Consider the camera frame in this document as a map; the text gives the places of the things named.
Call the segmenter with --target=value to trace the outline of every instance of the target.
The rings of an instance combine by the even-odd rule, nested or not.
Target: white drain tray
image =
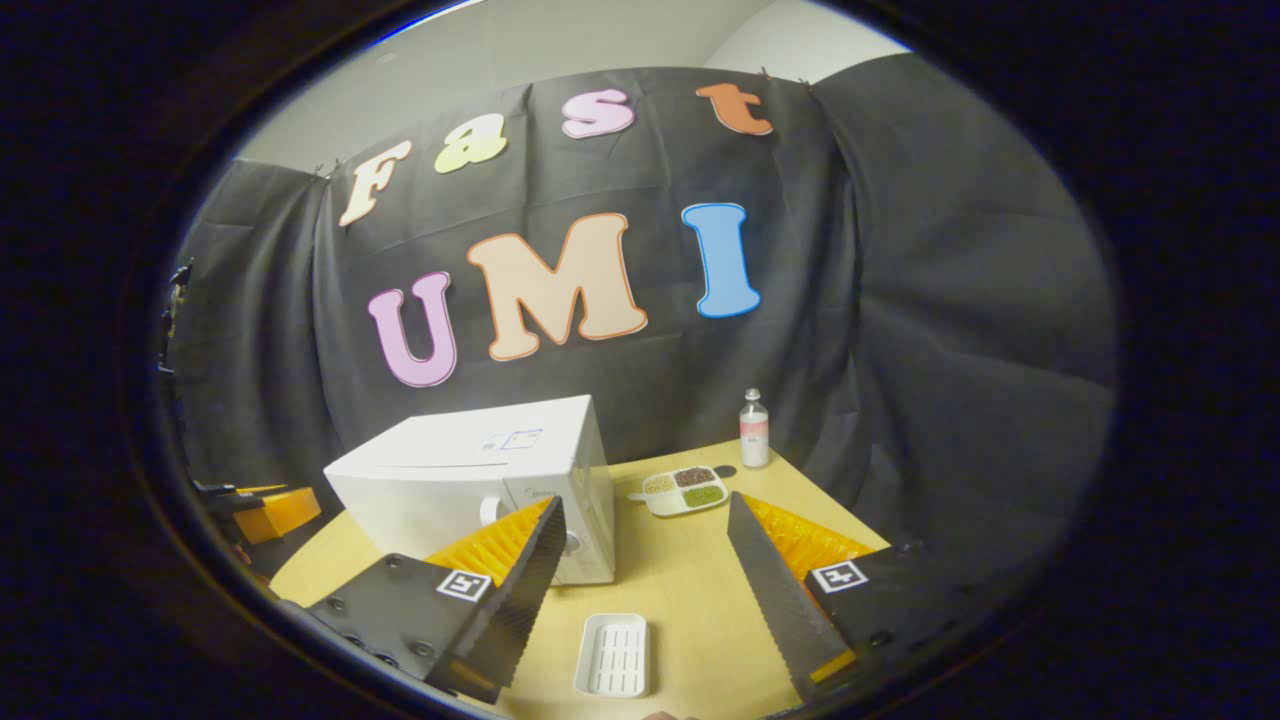
[[[640,697],[648,691],[649,629],[634,612],[603,612],[586,619],[573,687],[603,697]]]

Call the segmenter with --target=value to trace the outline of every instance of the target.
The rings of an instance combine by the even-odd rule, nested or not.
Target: black metal plate
[[[392,553],[307,610],[374,657],[425,679],[493,592],[486,575]]]
[[[920,547],[886,548],[814,569],[805,587],[854,648],[864,669],[896,662],[968,620],[965,588],[948,583]]]

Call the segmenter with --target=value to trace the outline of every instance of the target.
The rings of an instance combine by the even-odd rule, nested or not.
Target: microwave oven
[[[324,474],[384,555],[419,559],[558,495],[556,584],[613,582],[613,484],[589,395],[408,418]]]

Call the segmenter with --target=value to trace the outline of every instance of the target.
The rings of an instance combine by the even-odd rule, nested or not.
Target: black backdrop curtain
[[[699,87],[758,95],[765,136],[721,124]],[[573,140],[562,104],[627,94],[635,123]],[[502,113],[507,147],[440,174],[445,135]],[[339,227],[353,168],[413,150]],[[733,202],[750,313],[701,316],[703,264],[681,210]],[[475,243],[520,234],[554,268],[570,225],[627,218],[641,331],[488,354]],[[611,70],[434,113],[329,178],[237,161],[179,255],[195,258],[170,357],[192,475],[316,487],[321,469],[408,415],[595,397],[611,462],[736,437],[759,387],[773,448],[891,541],[924,539],[986,575],[1046,547],[1091,477],[1115,384],[1105,272],[1078,209],[1019,135],[914,55],[813,87],[722,70]],[[457,364],[408,387],[367,305],[399,290],[417,357],[435,350],[411,284],[449,274]]]

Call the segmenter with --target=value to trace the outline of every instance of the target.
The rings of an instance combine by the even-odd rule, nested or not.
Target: pink letter u
[[[431,387],[443,383],[458,364],[458,347],[453,342],[449,309],[444,304],[444,290],[449,287],[448,273],[431,273],[413,283],[412,291],[422,301],[426,327],[431,333],[431,356],[415,357],[404,337],[404,323],[399,309],[404,293],[388,290],[369,301],[369,314],[378,323],[378,340],[383,343],[387,366],[396,378],[410,387]]]

